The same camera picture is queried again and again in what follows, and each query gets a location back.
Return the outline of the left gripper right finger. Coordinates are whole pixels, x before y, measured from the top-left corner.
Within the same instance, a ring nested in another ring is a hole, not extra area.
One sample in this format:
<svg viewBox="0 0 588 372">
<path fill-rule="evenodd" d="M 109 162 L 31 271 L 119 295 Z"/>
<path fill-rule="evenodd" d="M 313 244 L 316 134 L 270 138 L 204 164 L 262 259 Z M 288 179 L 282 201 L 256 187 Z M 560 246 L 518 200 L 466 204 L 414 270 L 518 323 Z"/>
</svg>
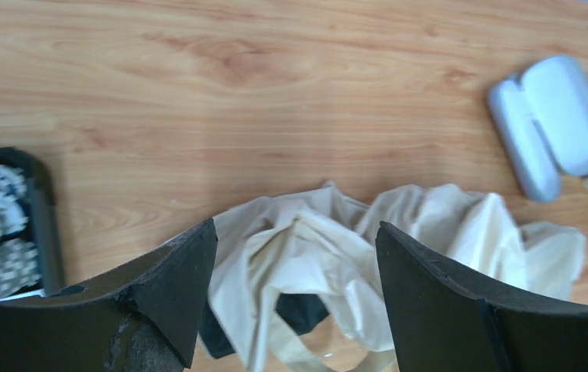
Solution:
<svg viewBox="0 0 588 372">
<path fill-rule="evenodd" d="M 402 371 L 588 371 L 588 305 L 488 277 L 382 222 L 377 262 Z"/>
</svg>

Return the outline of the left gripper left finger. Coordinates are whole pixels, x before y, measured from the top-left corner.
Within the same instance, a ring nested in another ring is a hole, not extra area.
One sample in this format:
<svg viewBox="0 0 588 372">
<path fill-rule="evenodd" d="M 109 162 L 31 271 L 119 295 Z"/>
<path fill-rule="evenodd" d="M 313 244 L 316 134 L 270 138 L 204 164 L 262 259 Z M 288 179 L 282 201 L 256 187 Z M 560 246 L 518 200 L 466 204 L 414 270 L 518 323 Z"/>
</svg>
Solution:
<svg viewBox="0 0 588 372">
<path fill-rule="evenodd" d="M 49 297 L 0 301 L 0 371 L 182 371 L 215 262 L 211 219 Z"/>
</svg>

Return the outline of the beige folding umbrella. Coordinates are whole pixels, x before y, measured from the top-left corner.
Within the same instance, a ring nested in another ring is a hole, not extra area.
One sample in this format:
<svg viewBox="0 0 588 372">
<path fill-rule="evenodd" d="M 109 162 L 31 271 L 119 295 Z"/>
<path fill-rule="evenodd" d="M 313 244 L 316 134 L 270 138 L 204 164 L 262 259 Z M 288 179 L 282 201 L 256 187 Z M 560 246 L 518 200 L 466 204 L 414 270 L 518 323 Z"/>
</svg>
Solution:
<svg viewBox="0 0 588 372">
<path fill-rule="evenodd" d="M 293 371 L 325 365 L 301 336 L 327 317 L 368 351 L 362 371 L 394 358 L 375 240 L 389 222 L 441 255 L 489 277 L 567 300 L 586 257 L 586 237 L 550 222 L 518 225 L 495 193 L 405 185 L 367 205 L 328 182 L 260 197 L 214 218 L 215 265 L 199 336 L 215 359 L 237 354 L 262 371 L 269 354 Z"/>
</svg>

